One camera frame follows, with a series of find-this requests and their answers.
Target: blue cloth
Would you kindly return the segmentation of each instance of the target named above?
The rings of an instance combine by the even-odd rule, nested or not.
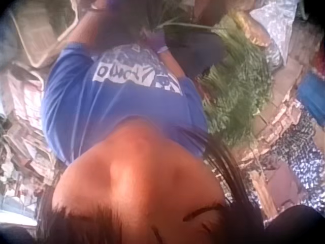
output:
[[[298,99],[317,123],[325,126],[325,82],[309,72],[298,87]]]
[[[66,164],[131,116],[149,119],[195,156],[200,150],[173,128],[207,131],[193,82],[177,80],[137,44],[110,49],[95,62],[84,45],[69,44],[49,75],[41,113],[47,142]]]

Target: woman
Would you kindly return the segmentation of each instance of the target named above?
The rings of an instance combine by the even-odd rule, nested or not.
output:
[[[90,57],[98,26],[116,4],[95,2],[108,11],[84,16],[48,78],[44,134],[68,168],[42,216],[39,241],[269,240],[234,159],[206,136],[201,99],[163,34],[147,45],[109,49],[97,61]],[[232,203],[203,163],[203,151],[227,182]]]

